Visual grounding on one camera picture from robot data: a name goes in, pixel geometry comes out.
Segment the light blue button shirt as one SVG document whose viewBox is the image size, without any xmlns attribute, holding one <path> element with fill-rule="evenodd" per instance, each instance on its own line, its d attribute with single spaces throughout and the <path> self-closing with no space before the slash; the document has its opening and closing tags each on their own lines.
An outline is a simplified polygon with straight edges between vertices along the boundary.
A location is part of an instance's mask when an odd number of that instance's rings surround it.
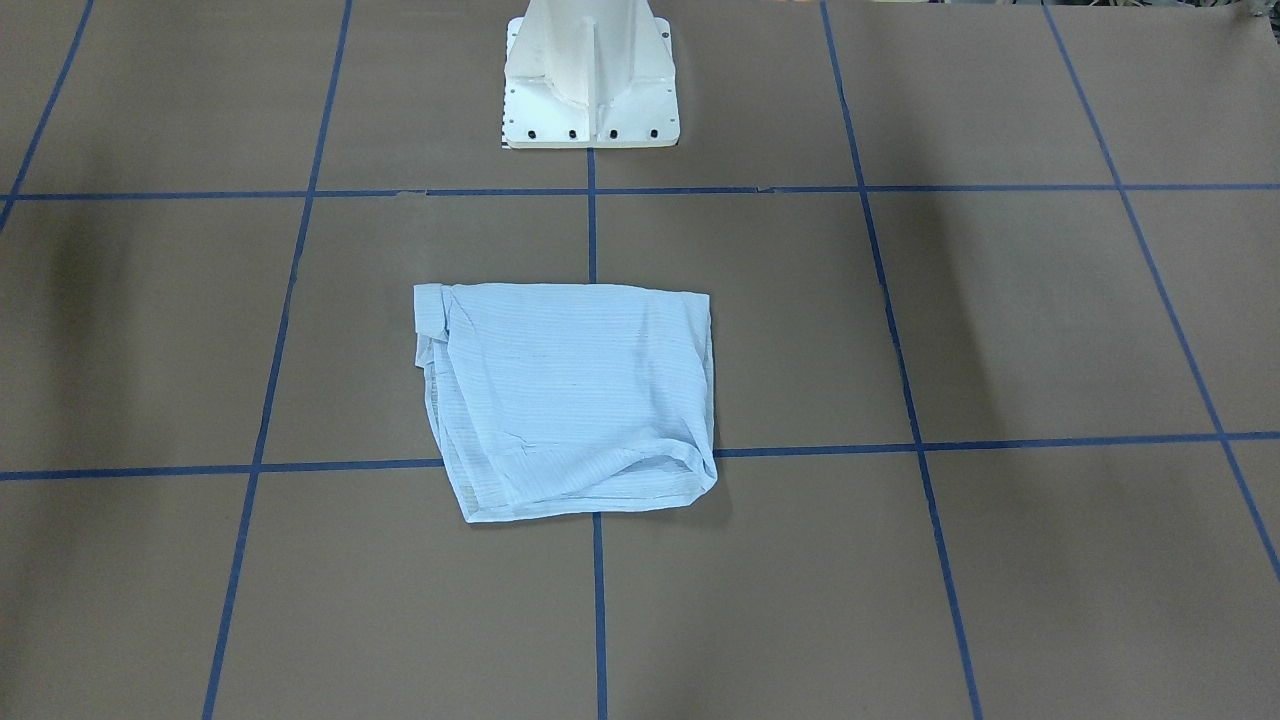
<svg viewBox="0 0 1280 720">
<path fill-rule="evenodd" d="M 680 509 L 718 470 L 704 293 L 416 284 L 415 363 L 471 524 Z"/>
</svg>

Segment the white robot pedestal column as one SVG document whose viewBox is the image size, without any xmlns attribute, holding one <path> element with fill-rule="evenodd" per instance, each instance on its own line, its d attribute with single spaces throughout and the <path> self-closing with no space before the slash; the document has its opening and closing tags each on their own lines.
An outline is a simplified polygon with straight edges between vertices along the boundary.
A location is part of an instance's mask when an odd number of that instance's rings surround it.
<svg viewBox="0 0 1280 720">
<path fill-rule="evenodd" d="M 503 99 L 507 149 L 673 147 L 672 27 L 648 1 L 531 1 L 506 27 Z"/>
</svg>

